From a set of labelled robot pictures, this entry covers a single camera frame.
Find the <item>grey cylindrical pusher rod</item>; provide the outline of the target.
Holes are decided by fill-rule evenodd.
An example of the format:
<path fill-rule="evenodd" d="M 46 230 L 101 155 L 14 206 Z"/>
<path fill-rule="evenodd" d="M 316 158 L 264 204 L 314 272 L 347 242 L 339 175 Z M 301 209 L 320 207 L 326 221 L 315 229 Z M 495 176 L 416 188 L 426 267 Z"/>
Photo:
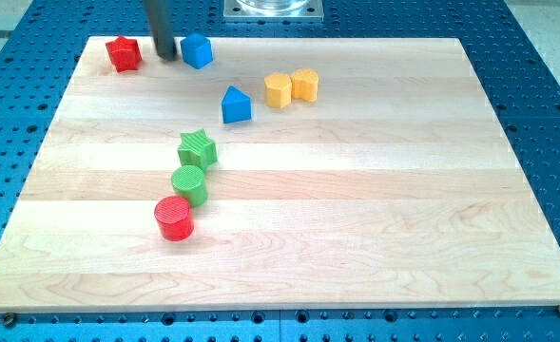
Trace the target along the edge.
<path fill-rule="evenodd" d="M 174 61 L 178 52 L 168 1 L 144 0 L 143 5 L 157 55 L 163 60 Z"/>

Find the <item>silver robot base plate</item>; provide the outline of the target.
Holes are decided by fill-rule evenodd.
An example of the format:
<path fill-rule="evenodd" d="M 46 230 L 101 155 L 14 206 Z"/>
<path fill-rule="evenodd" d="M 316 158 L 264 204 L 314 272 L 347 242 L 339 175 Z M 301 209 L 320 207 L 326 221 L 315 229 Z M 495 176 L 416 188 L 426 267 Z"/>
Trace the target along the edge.
<path fill-rule="evenodd" d="M 322 22 L 322 0 L 223 0 L 224 22 Z"/>

